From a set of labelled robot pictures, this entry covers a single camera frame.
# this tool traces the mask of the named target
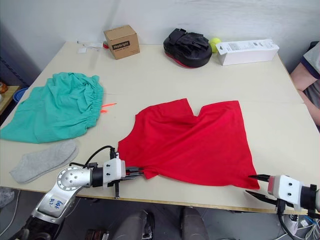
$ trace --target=red shirt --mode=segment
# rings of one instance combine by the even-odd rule
[[[259,189],[238,101],[203,106],[194,116],[186,98],[149,106],[118,144],[127,167],[180,181]]]

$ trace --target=white wall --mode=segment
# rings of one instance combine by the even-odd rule
[[[0,0],[0,22],[38,71],[65,41],[103,41],[104,30],[125,24],[136,30],[141,44],[161,44],[174,28],[223,41],[272,38],[291,71],[309,43],[320,38],[320,2]]]

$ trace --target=white table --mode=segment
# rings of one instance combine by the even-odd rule
[[[197,115],[204,105],[239,100],[256,172],[286,174],[306,185],[320,183],[319,132],[278,56],[269,62],[230,66],[221,66],[213,56],[207,65],[188,69],[166,57],[160,45],[141,45],[140,54],[121,60],[114,60],[104,49],[77,54],[80,47],[67,42],[30,87],[43,86],[47,78],[59,72],[98,75],[104,88],[103,103],[117,103],[100,115],[95,127],[75,139],[79,154],[74,162],[85,162],[104,145],[118,146],[118,141],[132,130],[135,114],[150,105],[187,98]],[[22,100],[28,97],[30,89]],[[14,112],[2,126],[13,118]],[[15,182],[9,171],[23,154],[44,150],[52,144],[1,139],[0,185],[48,191],[62,168],[27,184]],[[108,156],[108,151],[103,151],[94,161],[101,164]],[[260,186],[260,192],[267,194],[267,184],[260,182]],[[78,195],[112,199],[114,189],[87,188]],[[274,212],[273,205],[253,198],[242,188],[195,185],[163,176],[121,182],[120,197],[129,201]]]

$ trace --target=yellow ball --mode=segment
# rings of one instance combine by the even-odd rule
[[[213,53],[218,52],[218,49],[216,47],[216,44],[218,44],[218,43],[221,43],[221,40],[219,38],[217,38],[217,37],[214,37],[209,41],[209,44],[210,44],[210,46],[212,48],[212,52]]]

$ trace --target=white box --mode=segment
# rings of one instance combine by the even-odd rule
[[[219,42],[216,48],[222,65],[271,61],[279,50],[271,39]]]

